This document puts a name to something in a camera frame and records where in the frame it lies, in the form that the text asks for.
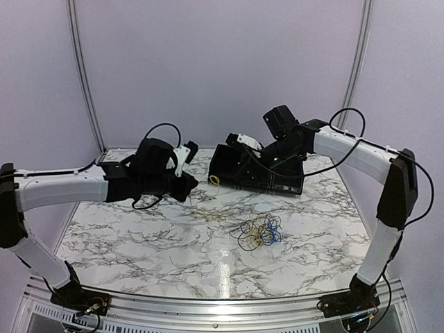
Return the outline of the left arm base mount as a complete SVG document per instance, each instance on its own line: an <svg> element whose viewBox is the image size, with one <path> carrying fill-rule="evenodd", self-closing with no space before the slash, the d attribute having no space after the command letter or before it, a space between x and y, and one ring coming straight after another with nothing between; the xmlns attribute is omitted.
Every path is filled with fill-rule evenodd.
<svg viewBox="0 0 444 333"><path fill-rule="evenodd" d="M110 295L87 289L81 289L80 292L70 291L68 293L53 291L51 303L82 313L91 309L92 313L105 316L110 306Z"/></svg>

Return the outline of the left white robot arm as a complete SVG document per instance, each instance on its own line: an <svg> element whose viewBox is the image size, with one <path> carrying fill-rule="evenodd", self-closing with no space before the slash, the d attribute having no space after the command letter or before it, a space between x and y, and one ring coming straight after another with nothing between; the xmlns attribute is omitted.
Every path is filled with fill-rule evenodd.
<svg viewBox="0 0 444 333"><path fill-rule="evenodd" d="M14 253L52 287L57 299L74 309L87 304L70 264L56 257L25 226L25 212L75 202L114 203L142 196L186 201L198 181L183 170L198 152L188 142L177 147L160 139L143 139L136 152L120 162L92 162L81 169L18 171L1 167L1 248Z"/></svg>

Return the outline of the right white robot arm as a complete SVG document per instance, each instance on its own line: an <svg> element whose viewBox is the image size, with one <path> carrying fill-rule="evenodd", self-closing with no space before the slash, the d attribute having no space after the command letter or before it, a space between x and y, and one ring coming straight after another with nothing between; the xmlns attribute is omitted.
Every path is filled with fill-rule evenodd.
<svg viewBox="0 0 444 333"><path fill-rule="evenodd" d="M375 231L364 261L353 276L343 304L357 311L371 297L371 291L395 258L407 227L426 217L411 216L419 197L418 172L426 171L413 151L383 146L365 139L366 122L359 134L334 126L331 119L299 121L286 105L269 110L263 120L274 142L260 149L259 164L277 176L276 166L301 154L328 157L335 167L345 165L358 171L380 187L375 208Z"/></svg>

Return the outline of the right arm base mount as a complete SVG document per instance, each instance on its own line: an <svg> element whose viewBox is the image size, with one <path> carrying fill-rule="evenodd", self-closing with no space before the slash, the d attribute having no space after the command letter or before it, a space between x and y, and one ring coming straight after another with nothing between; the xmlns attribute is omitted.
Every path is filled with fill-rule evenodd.
<svg viewBox="0 0 444 333"><path fill-rule="evenodd" d="M369 296L363 297L361 294L351 291L321 296L316 305L326 318L376 309L379 306L380 300L377 292L371 292Z"/></svg>

